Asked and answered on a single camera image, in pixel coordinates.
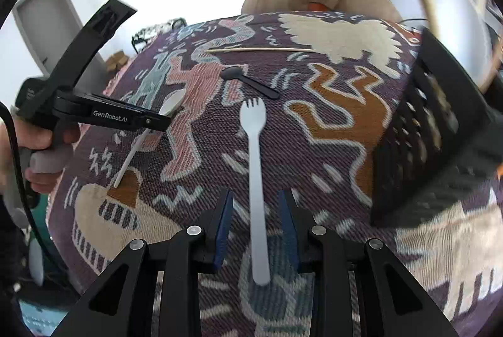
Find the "person's left hand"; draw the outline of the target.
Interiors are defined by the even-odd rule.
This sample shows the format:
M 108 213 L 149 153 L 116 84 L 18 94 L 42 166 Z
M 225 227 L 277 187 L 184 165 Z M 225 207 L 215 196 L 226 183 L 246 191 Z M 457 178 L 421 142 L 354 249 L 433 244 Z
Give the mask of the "person's left hand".
M 53 133 L 50 130 L 39 128 L 22 120 L 13 117 L 18 146 L 31 150 L 41 151 L 49 148 L 52 144 Z M 64 122 L 65 127 L 62 133 L 62 140 L 66 144 L 78 142 L 80 138 L 80 128 L 76 122 Z M 1 122 L 1 194 L 3 194 L 8 180 L 8 171 L 12 164 L 12 152 L 9 143 L 8 132 L 4 122 Z M 33 173 L 30 168 L 25 171 L 25 178 L 30 182 L 31 189 L 36 193 L 51 193 L 61 176 L 62 171 L 57 173 Z

